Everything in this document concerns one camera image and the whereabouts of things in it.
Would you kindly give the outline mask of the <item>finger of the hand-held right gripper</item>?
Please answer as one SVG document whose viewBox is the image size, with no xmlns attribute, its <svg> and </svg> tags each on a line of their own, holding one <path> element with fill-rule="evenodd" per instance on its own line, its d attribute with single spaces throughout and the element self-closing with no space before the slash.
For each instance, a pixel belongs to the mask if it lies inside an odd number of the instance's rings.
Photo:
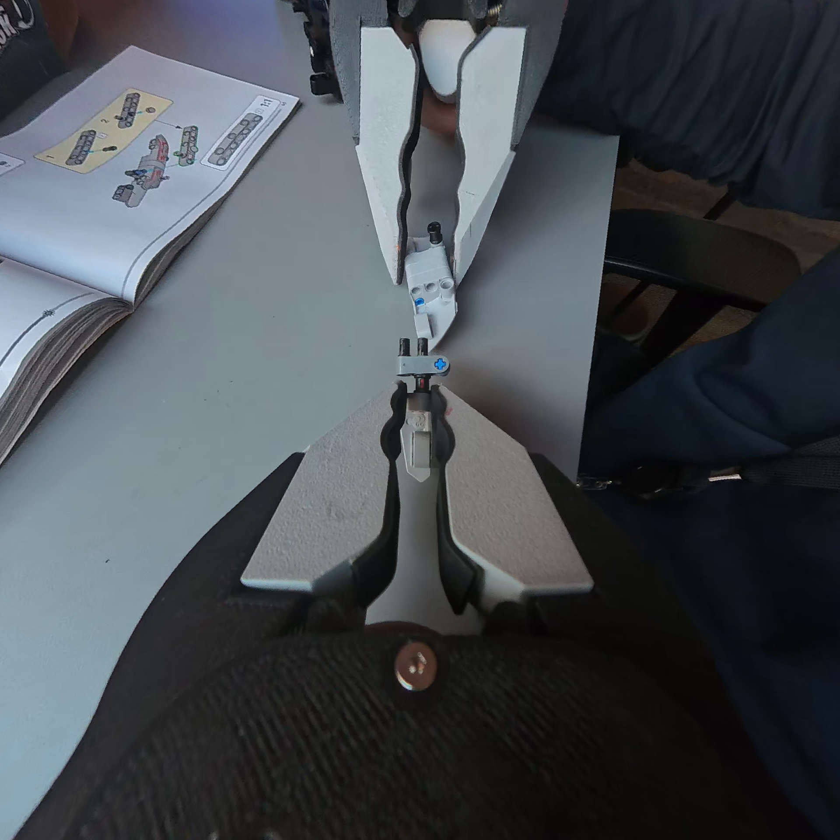
<svg viewBox="0 0 840 840">
<path fill-rule="evenodd" d="M 403 282 L 410 167 L 419 126 L 421 65 L 390 25 L 360 28 L 360 132 L 356 153 L 388 273 Z"/>
<path fill-rule="evenodd" d="M 490 27 L 459 64 L 456 134 L 464 168 L 453 242 L 457 284 L 476 256 L 515 156 L 512 133 L 526 32 L 523 27 Z"/>
</svg>

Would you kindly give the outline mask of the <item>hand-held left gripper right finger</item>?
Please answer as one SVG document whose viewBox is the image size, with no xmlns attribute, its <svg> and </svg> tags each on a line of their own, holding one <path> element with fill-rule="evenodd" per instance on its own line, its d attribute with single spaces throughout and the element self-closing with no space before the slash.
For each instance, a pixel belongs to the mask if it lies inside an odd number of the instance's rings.
<svg viewBox="0 0 840 840">
<path fill-rule="evenodd" d="M 453 609 L 582 595 L 593 579 L 525 447 L 434 387 L 440 577 Z"/>
</svg>

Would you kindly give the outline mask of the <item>black lego set box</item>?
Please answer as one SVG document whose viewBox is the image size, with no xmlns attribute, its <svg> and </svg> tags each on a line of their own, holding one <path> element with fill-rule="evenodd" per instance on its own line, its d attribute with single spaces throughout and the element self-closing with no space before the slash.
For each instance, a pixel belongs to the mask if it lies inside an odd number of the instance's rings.
<svg viewBox="0 0 840 840">
<path fill-rule="evenodd" d="M 1 119 L 65 72 L 37 1 L 1 2 Z"/>
</svg>

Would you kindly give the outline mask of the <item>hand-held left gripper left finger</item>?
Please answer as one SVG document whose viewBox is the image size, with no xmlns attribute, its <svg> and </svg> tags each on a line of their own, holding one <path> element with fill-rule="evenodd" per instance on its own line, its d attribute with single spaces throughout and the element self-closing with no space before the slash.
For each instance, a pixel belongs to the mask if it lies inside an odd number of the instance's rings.
<svg viewBox="0 0 840 840">
<path fill-rule="evenodd" d="M 394 383 L 312 444 L 243 573 L 252 589 L 367 608 L 396 571 L 404 384 Z"/>
</svg>

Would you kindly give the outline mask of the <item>black office chair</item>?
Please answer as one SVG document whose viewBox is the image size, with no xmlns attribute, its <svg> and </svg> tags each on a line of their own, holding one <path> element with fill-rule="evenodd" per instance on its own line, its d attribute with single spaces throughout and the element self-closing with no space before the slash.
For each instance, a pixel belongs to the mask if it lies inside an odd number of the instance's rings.
<svg viewBox="0 0 840 840">
<path fill-rule="evenodd" d="M 651 286 L 675 292 L 640 350 L 668 358 L 727 306 L 760 312 L 801 276 L 795 253 L 777 241 L 705 218 L 651 209 L 613 211 L 604 273 L 637 281 L 609 324 Z"/>
</svg>

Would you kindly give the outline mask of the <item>grey lego connector with blue pin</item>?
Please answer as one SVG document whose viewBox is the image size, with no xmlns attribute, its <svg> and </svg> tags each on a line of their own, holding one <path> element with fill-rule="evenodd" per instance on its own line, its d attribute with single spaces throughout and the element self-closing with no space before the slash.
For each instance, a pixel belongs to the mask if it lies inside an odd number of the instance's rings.
<svg viewBox="0 0 840 840">
<path fill-rule="evenodd" d="M 402 385 L 414 381 L 414 388 L 406 394 L 402 451 L 407 474 L 418 482 L 431 476 L 434 465 L 432 379 L 446 377 L 449 371 L 448 357 L 429 353 L 427 339 L 417 339 L 415 354 L 412 354 L 411 340 L 400 339 L 396 374 Z"/>
</svg>

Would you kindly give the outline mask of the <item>open lego instruction booklet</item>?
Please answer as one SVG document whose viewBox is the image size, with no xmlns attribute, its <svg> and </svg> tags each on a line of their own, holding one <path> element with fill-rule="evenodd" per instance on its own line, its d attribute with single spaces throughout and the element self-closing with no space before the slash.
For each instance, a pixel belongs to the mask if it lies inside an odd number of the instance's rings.
<svg viewBox="0 0 840 840">
<path fill-rule="evenodd" d="M 299 107 L 132 46 L 2 138 L 2 460 Z"/>
</svg>

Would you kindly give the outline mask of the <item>grey lego block with curved panel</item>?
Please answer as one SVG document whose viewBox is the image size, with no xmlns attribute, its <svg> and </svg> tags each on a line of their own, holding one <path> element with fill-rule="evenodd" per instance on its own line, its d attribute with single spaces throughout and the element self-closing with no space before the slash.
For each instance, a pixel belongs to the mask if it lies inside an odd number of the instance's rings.
<svg viewBox="0 0 840 840">
<path fill-rule="evenodd" d="M 457 285 L 438 221 L 427 226 L 425 238 L 409 238 L 404 270 L 416 336 L 435 351 L 458 312 Z"/>
</svg>

